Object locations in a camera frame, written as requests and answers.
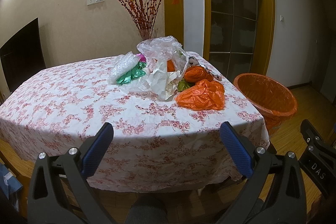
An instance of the baseboard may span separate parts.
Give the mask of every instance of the baseboard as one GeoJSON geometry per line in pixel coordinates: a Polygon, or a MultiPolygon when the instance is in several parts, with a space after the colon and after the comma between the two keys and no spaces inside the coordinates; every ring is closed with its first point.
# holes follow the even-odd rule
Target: baseboard
{"type": "Polygon", "coordinates": [[[290,85],[290,86],[288,86],[287,88],[288,88],[289,90],[292,90],[292,89],[300,88],[300,87],[305,86],[305,85],[310,85],[310,82],[308,82],[308,83],[303,83],[303,84],[298,84],[298,85],[290,85]]]}

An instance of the orange trash bin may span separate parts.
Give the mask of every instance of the orange trash bin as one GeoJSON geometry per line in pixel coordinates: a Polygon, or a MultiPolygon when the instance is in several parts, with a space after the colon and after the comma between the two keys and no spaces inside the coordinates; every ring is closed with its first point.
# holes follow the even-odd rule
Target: orange trash bin
{"type": "Polygon", "coordinates": [[[256,73],[243,73],[234,79],[233,84],[263,115],[269,136],[297,112],[294,95],[272,78],[256,73]]]}

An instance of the floral tablecloth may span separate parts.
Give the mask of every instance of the floral tablecloth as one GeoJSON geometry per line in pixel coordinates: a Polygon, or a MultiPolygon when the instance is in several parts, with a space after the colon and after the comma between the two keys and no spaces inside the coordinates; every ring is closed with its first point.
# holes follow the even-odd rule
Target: floral tablecloth
{"type": "MultiPolygon", "coordinates": [[[[200,64],[219,72],[195,52],[200,64]]],[[[219,138],[229,121],[256,146],[269,145],[264,119],[225,78],[225,109],[192,111],[156,94],[108,85],[115,57],[45,69],[24,82],[0,107],[0,137],[25,160],[39,152],[65,153],[94,136],[104,122],[114,139],[91,186],[120,192],[200,188],[240,174],[219,138]]]]}

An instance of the orange trash can rim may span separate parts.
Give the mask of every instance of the orange trash can rim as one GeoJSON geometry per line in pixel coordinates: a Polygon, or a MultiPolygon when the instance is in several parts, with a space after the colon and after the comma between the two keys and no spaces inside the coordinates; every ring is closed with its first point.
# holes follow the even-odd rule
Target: orange trash can rim
{"type": "Polygon", "coordinates": [[[266,76],[266,75],[260,75],[260,74],[257,74],[257,73],[242,73],[240,75],[238,75],[234,81],[233,81],[233,85],[253,104],[255,105],[256,107],[260,108],[261,110],[263,110],[264,112],[267,112],[269,114],[272,114],[272,115],[276,115],[276,116],[283,116],[283,117],[291,117],[293,116],[296,112],[297,112],[297,101],[296,101],[296,98],[294,97],[294,95],[291,93],[291,91],[285,87],[284,85],[282,85],[281,83],[279,83],[278,81],[275,81],[274,79],[266,76]],[[278,110],[274,110],[274,109],[268,109],[268,108],[265,108],[261,105],[259,105],[258,103],[254,102],[253,100],[251,100],[250,98],[248,98],[244,92],[241,91],[239,85],[238,85],[238,80],[244,76],[247,76],[247,75],[250,75],[250,76],[259,76],[259,77],[263,77],[269,81],[272,81],[272,82],[275,82],[277,83],[278,85],[282,86],[287,92],[288,94],[290,94],[290,96],[292,97],[293,99],[293,102],[294,102],[294,106],[293,108],[290,110],[290,111],[287,111],[287,112],[281,112],[281,111],[278,111],[278,110]]]}

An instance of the green plastic bag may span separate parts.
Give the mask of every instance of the green plastic bag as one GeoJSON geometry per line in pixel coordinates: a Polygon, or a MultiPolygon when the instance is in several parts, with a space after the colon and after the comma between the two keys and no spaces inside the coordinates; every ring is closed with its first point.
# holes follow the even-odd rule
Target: green plastic bag
{"type": "Polygon", "coordinates": [[[127,73],[125,73],[124,75],[120,76],[117,79],[117,84],[118,85],[128,84],[132,80],[144,76],[146,73],[142,69],[145,67],[146,67],[145,62],[138,62],[138,64],[133,69],[129,70],[127,73]]]}
{"type": "Polygon", "coordinates": [[[194,86],[194,83],[189,83],[187,82],[184,78],[177,84],[177,90],[178,92],[181,92],[183,90],[186,90],[188,88],[191,88],[192,86],[194,86]]]}

